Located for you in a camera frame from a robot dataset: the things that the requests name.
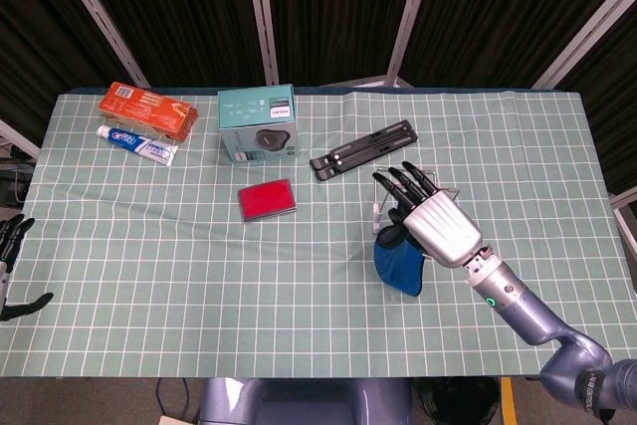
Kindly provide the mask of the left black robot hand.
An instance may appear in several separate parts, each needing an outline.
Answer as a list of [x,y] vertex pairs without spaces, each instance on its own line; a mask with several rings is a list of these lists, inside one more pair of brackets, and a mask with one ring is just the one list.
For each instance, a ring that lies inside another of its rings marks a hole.
[[13,273],[21,244],[35,219],[26,219],[20,213],[9,220],[0,220],[0,322],[35,314],[54,297],[44,293],[31,303],[9,305],[7,303],[10,276]]

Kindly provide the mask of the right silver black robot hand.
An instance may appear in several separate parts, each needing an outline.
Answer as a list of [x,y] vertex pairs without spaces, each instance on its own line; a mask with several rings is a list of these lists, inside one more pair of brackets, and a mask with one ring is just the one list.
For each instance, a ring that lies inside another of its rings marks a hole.
[[469,264],[483,248],[483,236],[451,197],[414,164],[390,167],[373,179],[398,203],[396,217],[440,265],[456,269]]

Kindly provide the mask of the dark blue cloth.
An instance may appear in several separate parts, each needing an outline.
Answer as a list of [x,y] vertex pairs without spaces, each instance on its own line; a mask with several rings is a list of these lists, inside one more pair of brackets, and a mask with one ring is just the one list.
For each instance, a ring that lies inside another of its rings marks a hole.
[[410,297],[421,294],[424,249],[404,226],[386,226],[378,232],[373,260],[383,283]]

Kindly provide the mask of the black folding laptop stand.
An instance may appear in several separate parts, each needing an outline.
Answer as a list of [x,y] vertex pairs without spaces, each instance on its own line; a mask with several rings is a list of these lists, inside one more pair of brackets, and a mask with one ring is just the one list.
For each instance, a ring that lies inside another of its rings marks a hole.
[[310,167],[319,181],[326,181],[414,143],[417,139],[418,135],[411,123],[401,120],[311,159]]

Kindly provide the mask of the white blue toothpaste tube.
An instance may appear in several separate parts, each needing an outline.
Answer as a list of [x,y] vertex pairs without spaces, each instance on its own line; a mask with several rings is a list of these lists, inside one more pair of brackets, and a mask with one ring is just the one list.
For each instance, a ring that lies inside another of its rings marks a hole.
[[115,146],[165,166],[171,165],[178,150],[177,145],[171,145],[138,133],[105,125],[101,125],[98,128],[97,136],[106,139]]

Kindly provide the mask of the black bag on floor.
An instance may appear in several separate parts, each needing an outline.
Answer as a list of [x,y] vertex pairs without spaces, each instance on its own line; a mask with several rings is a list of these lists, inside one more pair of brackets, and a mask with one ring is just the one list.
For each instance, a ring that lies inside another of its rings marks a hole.
[[501,403],[500,383],[489,376],[418,377],[413,387],[434,425],[489,425]]

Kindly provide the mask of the red pad in grey case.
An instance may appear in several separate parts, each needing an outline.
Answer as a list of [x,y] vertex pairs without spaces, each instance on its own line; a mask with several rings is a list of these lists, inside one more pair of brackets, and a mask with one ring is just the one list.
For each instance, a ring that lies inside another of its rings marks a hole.
[[288,213],[296,209],[289,179],[278,179],[240,189],[238,202],[245,222]]

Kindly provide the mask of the orange cardboard carton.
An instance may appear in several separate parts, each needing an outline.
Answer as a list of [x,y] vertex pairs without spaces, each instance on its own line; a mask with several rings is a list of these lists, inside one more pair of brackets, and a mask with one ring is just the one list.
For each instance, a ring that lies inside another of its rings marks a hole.
[[137,87],[113,82],[100,103],[110,119],[183,142],[198,119],[195,106]]

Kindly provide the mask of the yellow floor strip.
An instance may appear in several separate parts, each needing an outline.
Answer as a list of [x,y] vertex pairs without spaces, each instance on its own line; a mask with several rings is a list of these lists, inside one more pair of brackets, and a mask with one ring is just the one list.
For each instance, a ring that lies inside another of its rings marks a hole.
[[502,424],[518,425],[517,412],[513,392],[513,383],[509,377],[502,377],[501,380],[501,402],[502,402]]

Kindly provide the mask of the green white checked tablecloth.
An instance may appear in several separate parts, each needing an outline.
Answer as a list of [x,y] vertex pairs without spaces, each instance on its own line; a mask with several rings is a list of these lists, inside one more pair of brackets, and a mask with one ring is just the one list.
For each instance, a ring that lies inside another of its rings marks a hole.
[[[411,161],[456,187],[495,252],[615,359],[637,358],[637,292],[574,93],[298,94],[300,155],[233,164],[217,100],[163,166],[97,136],[101,97],[60,96],[0,323],[0,376],[535,374],[525,344],[426,262],[409,297],[373,264],[372,174]],[[310,160],[401,120],[416,142],[326,181]],[[294,211],[242,219],[240,189],[289,179]]]

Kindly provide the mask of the teal speakerphone product box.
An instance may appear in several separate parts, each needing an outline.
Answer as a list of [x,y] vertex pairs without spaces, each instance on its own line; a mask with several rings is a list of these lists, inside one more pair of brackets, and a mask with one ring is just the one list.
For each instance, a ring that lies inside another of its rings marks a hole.
[[234,163],[297,157],[294,88],[278,85],[221,91],[218,129]]

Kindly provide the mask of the blue-grey robot torso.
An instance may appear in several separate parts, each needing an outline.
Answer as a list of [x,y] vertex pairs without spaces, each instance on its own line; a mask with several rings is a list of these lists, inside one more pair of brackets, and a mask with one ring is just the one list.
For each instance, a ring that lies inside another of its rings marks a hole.
[[206,380],[198,425],[413,425],[407,378]]

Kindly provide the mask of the white frame bar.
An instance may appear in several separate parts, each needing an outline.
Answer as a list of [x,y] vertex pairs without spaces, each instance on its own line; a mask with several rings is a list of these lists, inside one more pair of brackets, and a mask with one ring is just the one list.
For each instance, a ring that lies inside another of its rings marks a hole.
[[632,203],[637,203],[637,186],[612,195],[610,203],[620,236],[637,261],[637,217],[630,208]]
[[34,159],[38,159],[40,156],[40,147],[2,119],[0,119],[0,138],[16,145]]

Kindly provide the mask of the white slotted frame post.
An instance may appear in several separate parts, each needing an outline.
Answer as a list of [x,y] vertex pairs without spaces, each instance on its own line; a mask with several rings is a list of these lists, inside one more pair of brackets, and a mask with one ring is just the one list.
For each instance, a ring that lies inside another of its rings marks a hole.
[[604,0],[532,85],[554,89],[637,0]]
[[267,86],[280,82],[270,0],[252,0]]
[[421,2],[422,0],[405,0],[401,21],[384,79],[384,84],[387,87],[393,87],[396,84]]
[[113,22],[103,2],[101,0],[81,0],[81,2],[131,77],[133,83],[139,88],[149,89],[150,82],[136,61],[118,27]]

